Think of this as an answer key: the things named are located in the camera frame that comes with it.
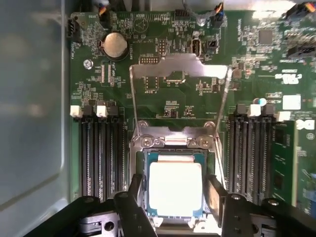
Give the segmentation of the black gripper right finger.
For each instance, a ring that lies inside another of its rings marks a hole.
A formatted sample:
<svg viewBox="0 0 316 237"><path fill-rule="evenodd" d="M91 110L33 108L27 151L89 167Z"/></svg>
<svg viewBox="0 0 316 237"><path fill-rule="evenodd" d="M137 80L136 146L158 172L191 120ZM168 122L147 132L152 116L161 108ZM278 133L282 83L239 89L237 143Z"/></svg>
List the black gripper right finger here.
<svg viewBox="0 0 316 237"><path fill-rule="evenodd" d="M277 198L256 205L228 193L215 175L207 176L207 205L223 237L314 237L316 221Z"/></svg>

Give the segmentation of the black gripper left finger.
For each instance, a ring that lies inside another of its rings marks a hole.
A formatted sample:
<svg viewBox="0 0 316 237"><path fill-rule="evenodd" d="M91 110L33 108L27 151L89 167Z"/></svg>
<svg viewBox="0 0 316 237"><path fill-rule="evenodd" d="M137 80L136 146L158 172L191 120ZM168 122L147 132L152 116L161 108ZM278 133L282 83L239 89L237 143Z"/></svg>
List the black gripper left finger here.
<svg viewBox="0 0 316 237"><path fill-rule="evenodd" d="M73 201L76 237L156 237L157 233L143 208L145 175L134 174L127 191L105 202L83 196Z"/></svg>

